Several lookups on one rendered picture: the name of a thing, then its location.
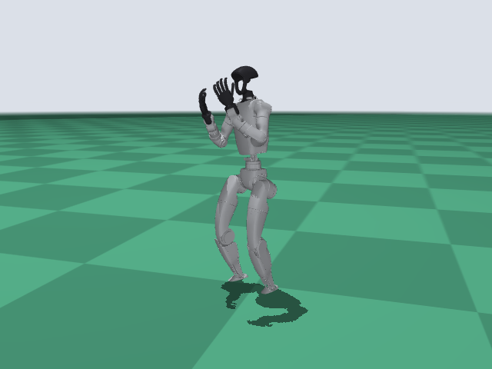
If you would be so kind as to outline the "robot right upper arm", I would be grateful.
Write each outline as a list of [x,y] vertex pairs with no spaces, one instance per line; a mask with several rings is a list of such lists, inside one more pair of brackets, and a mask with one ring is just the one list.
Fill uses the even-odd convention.
[[231,120],[226,112],[224,122],[221,126],[221,138],[217,141],[213,141],[213,143],[219,148],[225,147],[228,144],[228,137],[231,134],[233,128],[234,127],[231,125]]

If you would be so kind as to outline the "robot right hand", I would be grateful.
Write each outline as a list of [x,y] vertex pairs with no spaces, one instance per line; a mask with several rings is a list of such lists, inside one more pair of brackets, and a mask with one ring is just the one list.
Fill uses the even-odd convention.
[[207,105],[205,104],[205,97],[206,97],[206,88],[202,89],[200,94],[199,94],[199,105],[200,109],[202,112],[202,118],[205,120],[205,123],[207,125],[210,125],[212,123],[211,120],[211,111],[208,111]]

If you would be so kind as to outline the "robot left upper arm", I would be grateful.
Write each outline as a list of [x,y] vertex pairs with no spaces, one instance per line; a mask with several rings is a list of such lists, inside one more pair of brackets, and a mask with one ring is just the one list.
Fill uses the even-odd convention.
[[259,142],[253,138],[251,138],[251,143],[255,147],[260,147],[264,145],[268,139],[268,126],[269,126],[269,117],[271,114],[272,107],[268,103],[263,101],[256,101],[254,105],[254,113],[256,114],[256,128],[262,132],[264,132],[266,139],[262,142]]

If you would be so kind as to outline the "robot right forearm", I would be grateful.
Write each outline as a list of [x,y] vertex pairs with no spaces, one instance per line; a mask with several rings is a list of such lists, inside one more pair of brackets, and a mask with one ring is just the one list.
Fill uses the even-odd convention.
[[211,115],[211,120],[212,120],[212,123],[210,125],[207,125],[205,123],[205,120],[204,120],[204,124],[206,125],[206,129],[208,131],[209,138],[211,139],[211,141],[217,141],[221,138],[221,133],[218,130],[218,127],[214,122],[214,116],[213,115]]

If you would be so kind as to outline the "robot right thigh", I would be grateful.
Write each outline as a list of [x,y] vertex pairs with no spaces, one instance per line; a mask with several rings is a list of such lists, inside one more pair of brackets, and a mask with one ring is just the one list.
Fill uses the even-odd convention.
[[230,244],[234,240],[234,232],[228,227],[237,207],[237,193],[246,192],[241,186],[240,175],[231,175],[221,190],[215,213],[215,234],[222,244]]

